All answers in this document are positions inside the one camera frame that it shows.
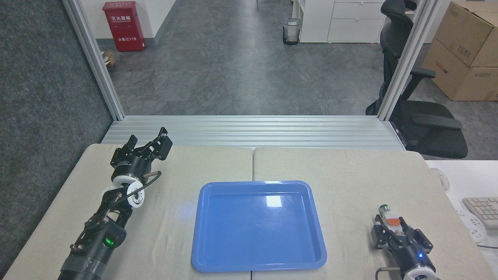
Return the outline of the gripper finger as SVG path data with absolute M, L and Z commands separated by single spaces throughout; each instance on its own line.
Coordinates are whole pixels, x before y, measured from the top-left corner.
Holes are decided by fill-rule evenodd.
M 389 246 L 391 239 L 397 241 L 395 232 L 386 226 L 379 214 L 375 216 L 375 224 L 372 227 L 371 236 L 375 249 L 383 249 L 385 245 Z
M 137 148 L 138 157 L 148 161 L 153 161 L 154 159 L 164 161 L 173 145 L 173 142 L 168 137 L 167 133 L 167 129 L 162 126 L 160 132 L 154 140 L 148 142 L 142 147 Z
M 137 137 L 135 135 L 131 135 L 126 144 L 124 144 L 121 148 L 117 148 L 112 156 L 110 162 L 111 166 L 116 166 L 125 157 L 132 154 L 137 144 L 137 141 L 138 141 Z
M 404 218 L 401 218 L 401 227 L 409 244 L 416 242 L 423 248 L 425 253 L 431 252 L 433 244 L 420 229 L 413 229 L 411 226 L 407 225 Z

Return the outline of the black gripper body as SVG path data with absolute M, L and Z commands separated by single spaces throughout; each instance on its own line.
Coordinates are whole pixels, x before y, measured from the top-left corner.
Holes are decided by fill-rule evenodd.
M 147 180 L 145 174 L 151 172 L 152 159 L 140 158 L 137 156 L 123 156 L 112 158 L 112 167 L 114 172 L 112 180 L 115 177 L 125 175 L 127 177 L 136 177 L 139 180 Z
M 400 268 L 400 273 L 405 275 L 407 272 L 422 266 L 430 268 L 436 272 L 434 265 L 429 259 L 427 253 L 418 243 L 412 245 L 389 247 L 389 252 L 393 255 L 396 264 Z

